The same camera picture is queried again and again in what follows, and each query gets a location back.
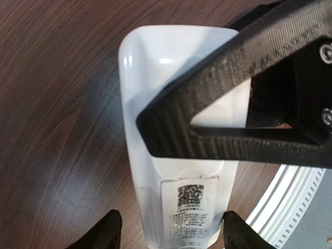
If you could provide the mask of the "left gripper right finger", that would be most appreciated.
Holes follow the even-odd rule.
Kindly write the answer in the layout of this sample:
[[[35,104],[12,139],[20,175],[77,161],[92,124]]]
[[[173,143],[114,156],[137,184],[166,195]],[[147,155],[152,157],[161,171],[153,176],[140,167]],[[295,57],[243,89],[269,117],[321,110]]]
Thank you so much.
[[[262,249],[271,248],[236,212],[227,211],[224,220],[225,249]]]

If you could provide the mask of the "white remote control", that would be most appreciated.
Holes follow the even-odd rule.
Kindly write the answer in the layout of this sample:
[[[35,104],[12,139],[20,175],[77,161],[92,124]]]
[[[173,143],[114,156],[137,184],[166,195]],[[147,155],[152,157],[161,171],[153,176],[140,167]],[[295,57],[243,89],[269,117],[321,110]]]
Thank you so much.
[[[150,25],[133,30],[120,45],[124,127],[148,248],[208,248],[218,239],[238,162],[220,160],[218,138],[198,133],[244,128],[251,82],[212,104],[206,102],[211,96],[206,86],[180,83],[237,33]]]

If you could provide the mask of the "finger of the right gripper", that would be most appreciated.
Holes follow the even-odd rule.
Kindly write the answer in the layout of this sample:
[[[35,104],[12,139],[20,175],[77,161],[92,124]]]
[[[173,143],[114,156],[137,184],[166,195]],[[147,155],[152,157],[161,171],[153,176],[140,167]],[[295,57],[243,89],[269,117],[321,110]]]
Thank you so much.
[[[214,129],[221,160],[331,168],[331,1],[280,1],[257,8],[261,16],[181,76],[180,86],[208,88],[212,104],[246,80],[252,116],[290,125],[269,129]]]

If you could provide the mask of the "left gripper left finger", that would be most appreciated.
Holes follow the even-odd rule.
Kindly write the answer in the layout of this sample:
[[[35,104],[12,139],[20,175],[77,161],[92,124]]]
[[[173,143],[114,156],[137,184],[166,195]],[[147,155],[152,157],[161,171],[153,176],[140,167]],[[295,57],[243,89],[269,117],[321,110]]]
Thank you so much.
[[[79,240],[68,248],[119,249],[121,241],[122,218],[118,210],[110,210]]]

